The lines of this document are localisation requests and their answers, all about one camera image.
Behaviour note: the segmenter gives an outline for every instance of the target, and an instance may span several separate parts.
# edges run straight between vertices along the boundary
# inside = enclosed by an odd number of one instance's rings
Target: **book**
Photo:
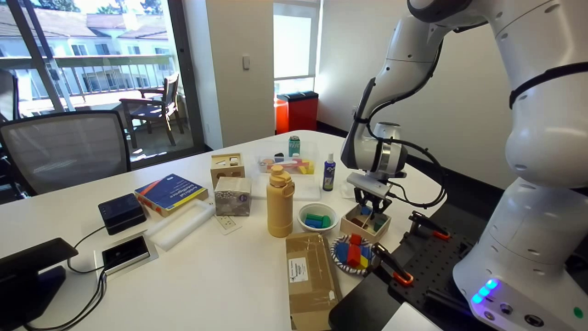
[[[208,189],[175,173],[135,189],[137,198],[162,217],[171,215],[195,198],[206,198]]]

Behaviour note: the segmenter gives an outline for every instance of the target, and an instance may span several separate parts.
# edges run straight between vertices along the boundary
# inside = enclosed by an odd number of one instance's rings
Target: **phone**
[[[131,241],[126,241],[118,246],[113,246],[109,250],[104,250],[104,264],[105,264],[105,274],[115,274],[122,268],[127,268],[142,259],[148,259],[149,248],[144,239],[144,235],[135,237]]]

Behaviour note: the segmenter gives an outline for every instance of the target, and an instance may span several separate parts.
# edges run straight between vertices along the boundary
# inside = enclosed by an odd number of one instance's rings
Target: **table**
[[[287,150],[289,138],[302,139],[302,152],[317,160],[315,176],[320,185],[324,160],[341,154],[344,139],[313,130],[295,130],[271,136],[206,154],[197,154],[133,173],[74,185],[69,189],[39,195],[0,206],[0,257],[54,237],[78,242],[83,235],[100,228],[98,204],[140,187],[168,173],[177,173],[206,185],[212,191],[210,154],[241,152],[247,174],[260,185],[267,174],[256,165],[263,152]],[[346,178],[352,171],[339,161],[335,189],[322,191],[320,200],[344,215],[355,206],[352,185]],[[421,171],[407,165],[407,178],[398,180],[407,187],[410,198],[431,200],[440,185]],[[311,200],[295,200],[295,209]],[[410,228],[412,206],[394,202],[388,207],[392,224],[383,242],[394,250]],[[102,305],[76,329],[291,329],[285,239],[276,239],[267,230],[267,206],[254,198],[252,215],[241,220],[241,228],[223,233],[221,224],[210,219],[173,250],[160,250],[159,257],[109,279],[107,296]],[[80,246],[74,264],[94,266],[94,250],[131,237],[160,217],[151,213],[149,220],[116,235],[100,231]],[[333,230],[333,242],[342,233]],[[359,277],[339,270],[342,292],[348,294]],[[94,276],[69,272],[67,283],[54,298],[48,310],[34,325],[48,327],[74,318],[96,288]]]

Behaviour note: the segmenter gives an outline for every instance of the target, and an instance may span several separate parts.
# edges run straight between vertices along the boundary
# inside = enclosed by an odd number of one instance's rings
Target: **white wall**
[[[368,79],[383,66],[405,0],[326,0],[318,119],[350,130]],[[511,132],[510,81],[489,25],[451,33],[431,82],[383,110],[403,136],[449,169],[506,187],[515,178],[504,145]]]
[[[274,134],[273,0],[184,0],[205,141],[212,149]],[[241,57],[251,57],[251,70]]]

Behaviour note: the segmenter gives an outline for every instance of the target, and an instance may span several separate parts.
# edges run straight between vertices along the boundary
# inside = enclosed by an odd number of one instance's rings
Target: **small cardboard box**
[[[214,154],[210,174],[214,178],[214,187],[217,185],[221,176],[245,176],[241,152]]]
[[[252,182],[241,176],[221,176],[216,187],[216,206],[221,217],[249,217]]]
[[[368,242],[377,242],[386,233],[390,226],[390,217],[381,213],[375,219],[370,219],[372,213],[363,213],[363,206],[355,206],[342,219],[341,230],[346,233],[359,233]]]
[[[330,312],[342,299],[330,244],[320,233],[287,237],[293,329],[331,329]]]

